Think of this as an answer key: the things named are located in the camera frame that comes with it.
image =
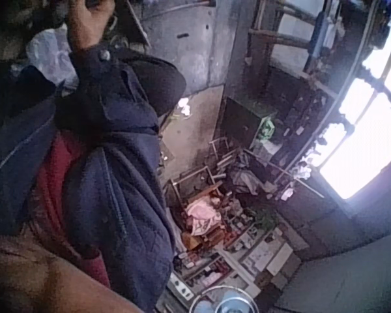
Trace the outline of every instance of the concrete floor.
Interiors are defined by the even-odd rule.
[[[209,142],[213,139],[222,95],[223,86],[219,86],[191,96],[189,117],[181,114],[179,109],[175,110],[173,120],[163,132],[163,142],[173,160],[166,162],[162,184],[203,165],[209,154]]]

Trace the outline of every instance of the navy blue jacket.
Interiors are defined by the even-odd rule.
[[[64,180],[65,222],[74,246],[97,245],[102,251],[112,288],[148,312],[165,288],[173,259],[156,176],[157,116],[133,70],[113,58],[99,60],[99,50],[72,56],[80,86],[65,120],[74,121],[71,129],[81,125],[78,133],[91,148]],[[24,70],[19,80],[35,83],[38,91],[50,88],[35,68]],[[56,117],[64,104],[58,88],[51,90],[0,126],[0,234],[19,231],[23,203],[59,128]],[[1,100],[16,99],[23,101]]]

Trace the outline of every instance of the red object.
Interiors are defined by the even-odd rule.
[[[100,251],[89,248],[87,255],[80,256],[69,244],[63,218],[62,193],[66,173],[72,163],[85,152],[85,146],[75,136],[67,131],[58,132],[52,143],[52,147],[39,169],[36,178],[36,187],[41,195],[44,206],[44,220],[48,225],[54,241],[59,241],[68,249],[70,260],[75,260],[76,265],[89,276],[110,288],[110,282]]]

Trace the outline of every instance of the hand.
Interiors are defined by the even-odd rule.
[[[68,39],[73,52],[89,49],[100,42],[114,9],[114,0],[100,0],[93,8],[87,8],[85,0],[70,0]]]

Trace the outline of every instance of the plastic bag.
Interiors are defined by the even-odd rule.
[[[69,89],[78,85],[78,77],[70,60],[70,46],[66,37],[66,25],[58,29],[47,29],[35,35],[26,46],[31,65],[55,85],[65,81]]]

